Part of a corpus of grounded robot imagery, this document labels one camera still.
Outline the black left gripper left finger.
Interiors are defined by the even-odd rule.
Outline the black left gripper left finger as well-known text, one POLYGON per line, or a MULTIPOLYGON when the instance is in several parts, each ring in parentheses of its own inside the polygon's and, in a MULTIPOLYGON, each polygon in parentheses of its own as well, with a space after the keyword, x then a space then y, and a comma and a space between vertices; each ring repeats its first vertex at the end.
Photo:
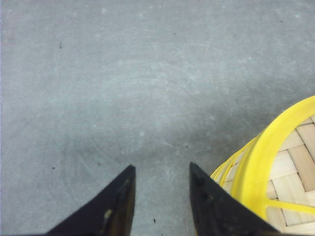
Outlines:
POLYGON ((136 168, 127 166, 93 199, 46 233, 47 236, 128 236, 131 233, 136 168))

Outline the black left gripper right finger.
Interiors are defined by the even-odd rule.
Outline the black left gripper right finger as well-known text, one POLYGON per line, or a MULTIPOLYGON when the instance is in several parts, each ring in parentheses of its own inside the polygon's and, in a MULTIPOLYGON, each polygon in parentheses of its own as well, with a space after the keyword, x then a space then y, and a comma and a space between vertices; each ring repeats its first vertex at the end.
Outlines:
POLYGON ((196 163, 189 165, 189 194, 198 236, 280 236, 281 233, 243 206, 196 163))

